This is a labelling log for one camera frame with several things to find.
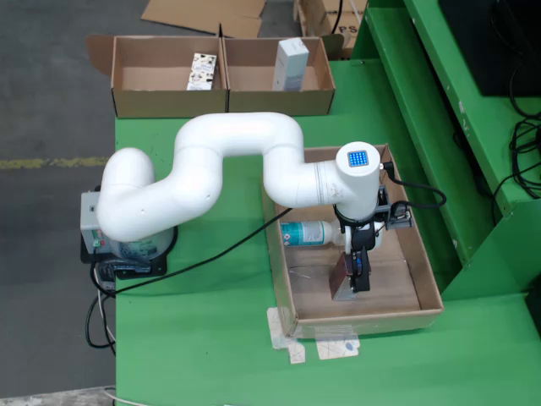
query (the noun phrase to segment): concrete floor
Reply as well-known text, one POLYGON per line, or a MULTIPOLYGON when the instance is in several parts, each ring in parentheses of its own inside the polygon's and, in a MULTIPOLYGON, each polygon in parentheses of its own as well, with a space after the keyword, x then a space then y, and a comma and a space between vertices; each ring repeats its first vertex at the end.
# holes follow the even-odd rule
MULTIPOLYGON (((103 167, 54 160, 113 153, 109 80, 86 35, 201 35, 139 20, 146 3, 0 2, 0 398, 114 383, 111 353, 85 342, 96 291, 79 262, 80 193, 103 167)), ((291 0, 269 0, 262 18, 260 36, 300 35, 291 0)))

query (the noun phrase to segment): paper label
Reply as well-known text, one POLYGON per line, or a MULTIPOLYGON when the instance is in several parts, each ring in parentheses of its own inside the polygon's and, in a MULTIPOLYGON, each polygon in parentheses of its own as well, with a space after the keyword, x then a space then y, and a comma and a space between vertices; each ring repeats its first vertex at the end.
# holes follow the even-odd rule
POLYGON ((320 359, 355 357, 361 343, 358 336, 344 336, 338 340, 315 340, 320 359))
POLYGON ((281 237, 286 246, 322 245, 325 229, 322 222, 285 222, 281 225, 281 237))
POLYGON ((306 350, 304 346, 295 338, 286 337, 281 329, 280 314, 277 307, 267 309, 267 321, 269 322, 270 340, 272 348, 287 348, 289 360, 292 364, 301 364, 306 360, 306 350))

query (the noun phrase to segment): white bottle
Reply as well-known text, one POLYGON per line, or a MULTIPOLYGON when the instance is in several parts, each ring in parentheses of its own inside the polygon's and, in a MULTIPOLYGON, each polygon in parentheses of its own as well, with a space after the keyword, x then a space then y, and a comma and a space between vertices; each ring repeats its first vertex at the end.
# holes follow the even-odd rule
POLYGON ((286 247, 344 245, 344 234, 337 219, 333 222, 284 222, 281 237, 286 247))

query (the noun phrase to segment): cardboard sheet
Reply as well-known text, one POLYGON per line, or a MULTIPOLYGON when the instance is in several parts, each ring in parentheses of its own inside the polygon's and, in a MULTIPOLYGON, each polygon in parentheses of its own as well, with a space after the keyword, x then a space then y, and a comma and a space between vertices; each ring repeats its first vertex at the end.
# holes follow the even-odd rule
POLYGON ((210 33, 216 33, 221 24, 224 36, 256 38, 260 32, 261 19, 257 16, 236 14, 234 10, 244 10, 244 14, 256 15, 259 9, 263 9, 261 1, 255 0, 254 4, 249 0, 231 2, 231 5, 236 7, 229 8, 228 2, 218 0, 150 0, 141 19, 210 33))

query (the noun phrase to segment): small brown box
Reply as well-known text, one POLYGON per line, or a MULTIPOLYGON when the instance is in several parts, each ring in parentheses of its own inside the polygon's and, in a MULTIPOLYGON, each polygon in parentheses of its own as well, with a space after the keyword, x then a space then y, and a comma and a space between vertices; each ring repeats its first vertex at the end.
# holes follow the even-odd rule
POLYGON ((227 82, 221 38, 88 36, 92 64, 111 75, 120 118, 189 118, 225 112, 227 82), (195 53, 216 55, 210 91, 187 91, 195 53))
POLYGON ((290 116, 325 115, 331 109, 335 83, 320 38, 303 38, 309 49, 301 91, 273 91, 278 51, 276 38, 225 38, 229 112, 283 112, 290 116))
MULTIPOLYGON (((394 161, 387 145, 376 145, 381 161, 394 161)), ((339 148, 308 148, 306 162, 335 159, 339 148)), ((384 171, 380 182, 391 201, 407 200, 405 189, 384 171)), ((265 220, 284 208, 263 192, 265 220)), ((281 222, 336 218, 332 207, 295 209, 266 229, 276 302, 283 331, 289 337, 321 338, 424 328, 443 311, 429 258, 417 225, 384 232, 383 244, 369 252, 371 290, 353 300, 333 301, 329 275, 341 247, 284 247, 281 222)))

